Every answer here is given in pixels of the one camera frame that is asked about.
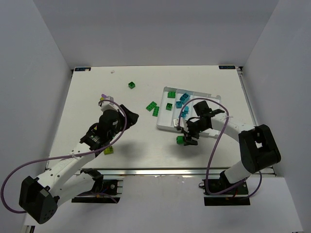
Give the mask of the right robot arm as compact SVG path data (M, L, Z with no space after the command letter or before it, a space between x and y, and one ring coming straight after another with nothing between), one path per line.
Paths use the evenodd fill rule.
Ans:
M216 192L206 190L210 195L226 193L241 185L248 177L281 161L281 154L270 128L265 125L253 126L236 121L223 106L213 110L207 104L208 99L197 98L194 105L196 117L185 120L178 117L176 128L183 133L184 146L196 146L200 133L213 129L238 142L241 159L230 168L221 172Z

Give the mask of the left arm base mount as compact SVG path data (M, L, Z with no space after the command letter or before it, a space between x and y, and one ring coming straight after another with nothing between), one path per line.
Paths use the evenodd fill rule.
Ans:
M103 174L92 168L82 169L80 174L82 173L90 175L94 185L90 191L72 198L72 203L117 204L120 201L123 187L121 180L104 179Z

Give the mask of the teal square lego brick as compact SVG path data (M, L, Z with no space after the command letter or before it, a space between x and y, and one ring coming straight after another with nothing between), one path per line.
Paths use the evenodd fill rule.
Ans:
M184 108L184 111L183 111L185 114L188 114L188 112L189 112L189 107L188 106L185 106L185 108Z

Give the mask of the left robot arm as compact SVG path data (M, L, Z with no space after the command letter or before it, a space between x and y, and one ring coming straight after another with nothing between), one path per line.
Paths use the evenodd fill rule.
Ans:
M95 159L117 134L135 125L139 115L106 105L99 121L90 126L80 142L71 151L70 158L38 175L28 176L21 184L19 205L37 223L44 224L55 214L58 207L80 194L92 195L104 190L103 175L93 168L83 168Z

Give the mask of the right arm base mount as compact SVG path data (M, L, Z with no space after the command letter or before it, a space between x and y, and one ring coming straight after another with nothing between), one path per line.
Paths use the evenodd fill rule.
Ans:
M206 189L206 180L202 180L198 187L203 191L205 206L249 206L250 198L246 182L219 195L211 195Z

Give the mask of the teal curved large lego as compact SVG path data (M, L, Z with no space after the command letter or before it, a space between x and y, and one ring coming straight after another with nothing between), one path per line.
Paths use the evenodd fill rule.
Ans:
M180 97L180 101L182 104L185 104L188 100L190 99L190 95L188 93L184 93L181 97Z

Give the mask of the green curved lego brick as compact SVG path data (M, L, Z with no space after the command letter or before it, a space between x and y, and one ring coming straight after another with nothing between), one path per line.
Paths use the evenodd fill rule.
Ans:
M170 91L167 93L167 98L175 99L176 93L174 91Z

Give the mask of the teal small lego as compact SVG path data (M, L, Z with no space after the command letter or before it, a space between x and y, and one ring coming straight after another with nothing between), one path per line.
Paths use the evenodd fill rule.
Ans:
M177 101L177 102L175 103L175 106L176 106L177 109L181 109L182 106L183 106L183 104L182 104L181 101Z

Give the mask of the green 2x4 lego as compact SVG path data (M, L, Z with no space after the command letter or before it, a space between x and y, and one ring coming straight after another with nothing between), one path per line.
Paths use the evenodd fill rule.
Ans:
M154 107L154 110L153 110L153 116L154 116L154 117L157 117L157 116L158 116L158 113L159 113L159 106L155 106L155 107Z
M157 103L152 101L147 107L146 110L148 110L149 112L152 111L155 107L157 106Z

